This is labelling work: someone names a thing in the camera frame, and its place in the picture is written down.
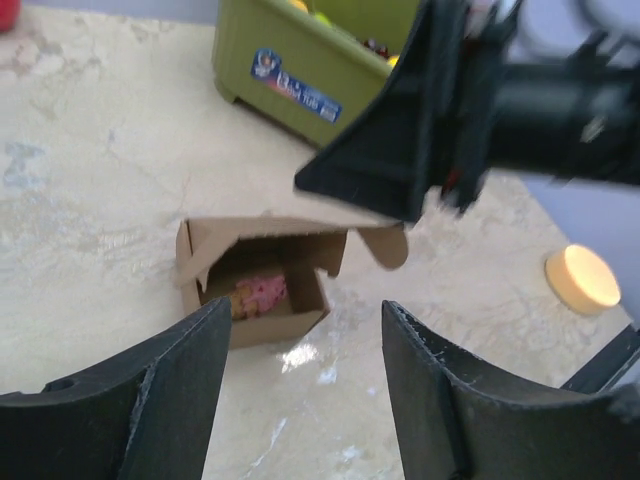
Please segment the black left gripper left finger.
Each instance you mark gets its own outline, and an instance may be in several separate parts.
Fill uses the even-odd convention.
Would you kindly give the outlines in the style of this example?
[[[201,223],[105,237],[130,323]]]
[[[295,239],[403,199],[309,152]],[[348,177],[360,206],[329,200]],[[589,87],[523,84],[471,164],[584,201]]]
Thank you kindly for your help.
[[[2,395],[2,478],[201,478],[230,333],[217,299],[38,394]]]

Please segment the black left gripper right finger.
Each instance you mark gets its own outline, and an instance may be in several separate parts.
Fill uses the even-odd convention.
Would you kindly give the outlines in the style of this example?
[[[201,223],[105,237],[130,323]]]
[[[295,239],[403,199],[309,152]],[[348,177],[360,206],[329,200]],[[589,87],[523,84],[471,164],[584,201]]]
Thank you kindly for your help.
[[[548,387],[441,337],[395,301],[382,350],[407,479],[636,479],[639,387]]]

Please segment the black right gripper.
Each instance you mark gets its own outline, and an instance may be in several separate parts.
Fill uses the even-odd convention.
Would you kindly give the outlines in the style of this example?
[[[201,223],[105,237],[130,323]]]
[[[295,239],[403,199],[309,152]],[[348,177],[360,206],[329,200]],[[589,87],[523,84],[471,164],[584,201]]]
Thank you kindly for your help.
[[[506,62],[521,6],[474,5],[465,35],[444,43],[441,199],[459,214],[477,200],[490,168],[639,183],[638,65],[615,65],[601,52],[604,29],[564,59]]]

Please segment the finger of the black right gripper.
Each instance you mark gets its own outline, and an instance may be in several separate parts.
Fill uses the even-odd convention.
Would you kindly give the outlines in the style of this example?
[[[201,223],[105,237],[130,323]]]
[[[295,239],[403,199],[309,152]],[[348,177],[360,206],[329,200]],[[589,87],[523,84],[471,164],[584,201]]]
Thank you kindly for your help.
[[[432,179],[435,123],[452,95],[453,4],[424,1],[380,93],[296,173],[295,187],[417,222]]]

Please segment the pink ice cream toy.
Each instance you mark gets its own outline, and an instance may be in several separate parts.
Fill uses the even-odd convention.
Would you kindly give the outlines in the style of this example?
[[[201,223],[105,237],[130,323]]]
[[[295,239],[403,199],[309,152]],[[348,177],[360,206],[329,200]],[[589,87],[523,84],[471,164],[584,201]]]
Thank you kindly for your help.
[[[283,274],[239,281],[228,295],[234,321],[259,317],[273,310],[288,295]]]

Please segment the brown cardboard paper box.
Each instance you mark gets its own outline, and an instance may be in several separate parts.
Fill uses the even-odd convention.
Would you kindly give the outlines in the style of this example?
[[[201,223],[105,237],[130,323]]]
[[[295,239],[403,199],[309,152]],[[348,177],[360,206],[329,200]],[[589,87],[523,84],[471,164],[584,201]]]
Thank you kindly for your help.
[[[406,262],[401,225],[342,226],[284,216],[185,219],[176,236],[184,311],[229,298],[233,349],[300,338],[330,312],[320,276],[339,275],[351,233],[382,268]]]

